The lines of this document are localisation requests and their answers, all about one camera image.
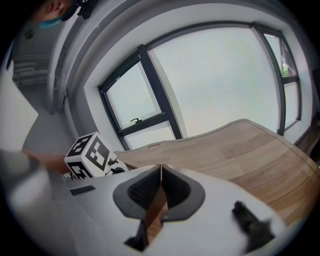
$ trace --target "person's hand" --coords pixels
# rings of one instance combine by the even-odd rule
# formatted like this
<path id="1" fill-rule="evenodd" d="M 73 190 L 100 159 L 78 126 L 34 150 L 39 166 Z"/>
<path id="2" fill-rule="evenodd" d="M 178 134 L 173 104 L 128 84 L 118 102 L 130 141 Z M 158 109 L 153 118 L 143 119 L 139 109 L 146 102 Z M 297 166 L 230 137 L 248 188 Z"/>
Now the person's hand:
<path id="1" fill-rule="evenodd" d="M 61 174 L 70 172 L 64 161 L 66 157 L 66 154 L 64 153 L 39 153 L 27 148 L 23 148 L 22 152 L 28 156 L 36 158 L 48 170 L 56 170 Z"/>

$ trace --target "wooden table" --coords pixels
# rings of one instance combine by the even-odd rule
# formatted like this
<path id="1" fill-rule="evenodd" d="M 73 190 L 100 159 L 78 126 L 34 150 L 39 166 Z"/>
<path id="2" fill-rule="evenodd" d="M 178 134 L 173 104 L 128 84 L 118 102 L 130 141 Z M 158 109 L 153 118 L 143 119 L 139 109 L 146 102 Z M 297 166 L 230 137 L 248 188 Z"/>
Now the wooden table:
<path id="1" fill-rule="evenodd" d="M 166 164 L 229 180 L 288 225 L 308 216 L 320 192 L 319 167 L 283 137 L 247 119 L 199 136 L 115 153 L 138 168 Z"/>

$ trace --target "window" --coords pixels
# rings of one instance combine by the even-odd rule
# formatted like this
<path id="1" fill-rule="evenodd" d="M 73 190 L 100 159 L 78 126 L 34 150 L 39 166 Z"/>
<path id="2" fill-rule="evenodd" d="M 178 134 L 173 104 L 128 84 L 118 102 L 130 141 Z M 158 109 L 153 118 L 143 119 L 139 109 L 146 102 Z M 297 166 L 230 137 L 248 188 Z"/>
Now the window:
<path id="1" fill-rule="evenodd" d="M 271 34 L 264 34 L 264 36 L 273 50 L 279 64 L 282 77 L 286 78 L 296 76 L 297 71 L 295 64 L 285 40 Z"/>
<path id="2" fill-rule="evenodd" d="M 283 135 L 301 118 L 288 44 L 256 23 L 207 22 L 165 34 L 139 46 L 99 90 L 126 150 L 238 119 Z"/>
<path id="3" fill-rule="evenodd" d="M 298 85 L 291 82 L 284 85 L 285 91 L 285 127 L 289 127 L 298 118 Z"/>
<path id="4" fill-rule="evenodd" d="M 174 140 L 175 136 L 169 122 L 163 122 L 127 135 L 124 138 L 131 149 L 138 149 L 152 143 Z"/>
<path id="5" fill-rule="evenodd" d="M 140 62 L 119 77 L 106 95 L 121 130 L 161 113 Z"/>
<path id="6" fill-rule="evenodd" d="M 250 28 L 213 28 L 154 48 L 187 136 L 250 119 L 276 132 L 279 108 L 268 59 Z"/>
<path id="7" fill-rule="evenodd" d="M 285 128 L 289 129 L 301 119 L 301 88 L 294 59 L 281 34 L 264 34 L 280 68 L 285 96 Z"/>
<path id="8" fill-rule="evenodd" d="M 99 87 L 107 115 L 126 150 L 182 138 L 164 100 L 165 91 L 161 86 L 155 89 L 156 71 L 149 70 L 147 75 L 145 69 L 152 66 L 150 63 L 144 63 L 143 68 L 140 56 L 148 55 L 146 49 L 143 51 L 127 59 Z"/>

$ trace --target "wooden board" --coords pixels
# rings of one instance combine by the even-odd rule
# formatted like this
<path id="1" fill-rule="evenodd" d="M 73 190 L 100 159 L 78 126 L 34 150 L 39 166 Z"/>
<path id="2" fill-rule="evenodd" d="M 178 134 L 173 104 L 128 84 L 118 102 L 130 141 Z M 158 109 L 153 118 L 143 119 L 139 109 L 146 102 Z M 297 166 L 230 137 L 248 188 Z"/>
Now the wooden board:
<path id="1" fill-rule="evenodd" d="M 115 153 L 138 168 L 166 164 L 229 180 L 272 207 L 288 225 L 308 216 L 320 192 L 319 167 L 283 137 L 247 119 L 156 145 Z"/>

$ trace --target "black clamp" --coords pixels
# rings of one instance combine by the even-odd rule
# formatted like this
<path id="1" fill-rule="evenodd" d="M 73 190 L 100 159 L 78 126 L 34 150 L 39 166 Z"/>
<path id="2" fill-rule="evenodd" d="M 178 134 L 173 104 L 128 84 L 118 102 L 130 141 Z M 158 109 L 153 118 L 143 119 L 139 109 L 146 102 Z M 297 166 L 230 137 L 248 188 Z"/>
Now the black clamp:
<path id="1" fill-rule="evenodd" d="M 232 212 L 242 231 L 249 238 L 247 253 L 264 246 L 275 238 L 270 230 L 270 222 L 260 221 L 243 202 L 235 202 Z"/>
<path id="2" fill-rule="evenodd" d="M 99 0 L 84 0 L 78 16 L 82 16 L 84 20 L 89 19 Z"/>

